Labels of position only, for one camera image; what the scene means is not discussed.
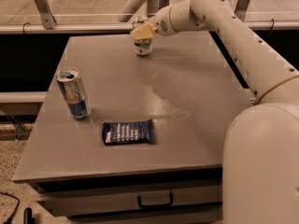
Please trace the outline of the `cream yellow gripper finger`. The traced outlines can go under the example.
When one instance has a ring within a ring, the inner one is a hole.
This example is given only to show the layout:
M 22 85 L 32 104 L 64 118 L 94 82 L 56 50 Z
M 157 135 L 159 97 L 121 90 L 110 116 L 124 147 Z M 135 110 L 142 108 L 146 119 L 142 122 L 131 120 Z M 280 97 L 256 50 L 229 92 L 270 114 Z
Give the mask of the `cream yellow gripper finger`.
M 131 36 L 134 39 L 153 38 L 157 33 L 158 28 L 152 22 L 145 22 L 142 24 L 135 24 Z

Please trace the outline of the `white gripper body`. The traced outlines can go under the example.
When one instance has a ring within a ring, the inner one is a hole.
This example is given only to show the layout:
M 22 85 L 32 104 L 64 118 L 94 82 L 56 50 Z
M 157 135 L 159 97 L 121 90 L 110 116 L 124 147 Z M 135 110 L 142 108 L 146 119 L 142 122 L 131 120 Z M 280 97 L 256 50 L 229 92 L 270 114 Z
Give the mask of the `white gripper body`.
M 173 35 L 175 30 L 170 21 L 171 7 L 163 7 L 149 20 L 154 24 L 159 35 Z

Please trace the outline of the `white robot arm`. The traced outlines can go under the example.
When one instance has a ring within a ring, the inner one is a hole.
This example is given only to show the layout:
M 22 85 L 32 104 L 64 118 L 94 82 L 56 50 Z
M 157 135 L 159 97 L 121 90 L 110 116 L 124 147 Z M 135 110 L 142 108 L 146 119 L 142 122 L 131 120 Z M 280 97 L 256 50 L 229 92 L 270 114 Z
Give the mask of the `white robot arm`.
M 223 224 L 299 224 L 299 72 L 257 36 L 228 0 L 185 0 L 135 28 L 135 38 L 216 33 L 254 105 L 230 125 L 223 147 Z

